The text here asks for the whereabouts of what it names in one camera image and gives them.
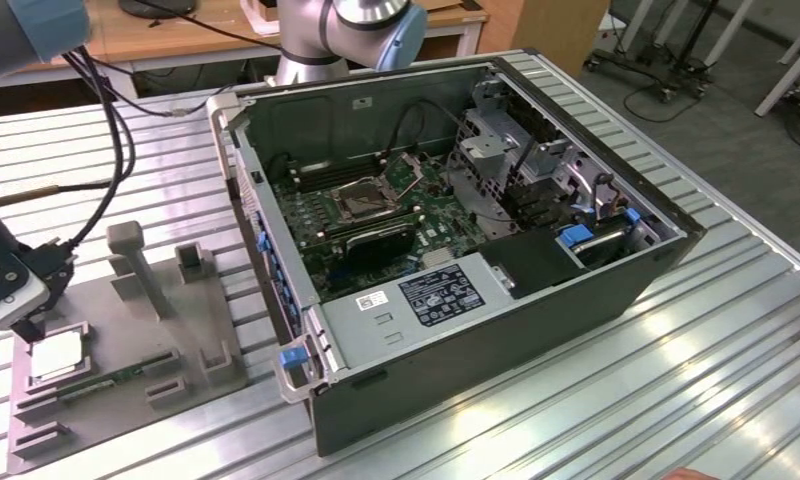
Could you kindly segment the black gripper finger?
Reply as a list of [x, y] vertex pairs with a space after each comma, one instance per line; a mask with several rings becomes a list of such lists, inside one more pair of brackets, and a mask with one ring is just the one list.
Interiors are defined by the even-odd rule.
[[25, 343], [35, 343], [45, 338], [44, 322], [39, 320], [39, 317], [55, 308], [68, 288], [73, 274], [73, 268], [61, 268], [45, 278], [44, 284], [48, 288], [45, 301], [12, 325], [12, 332]]

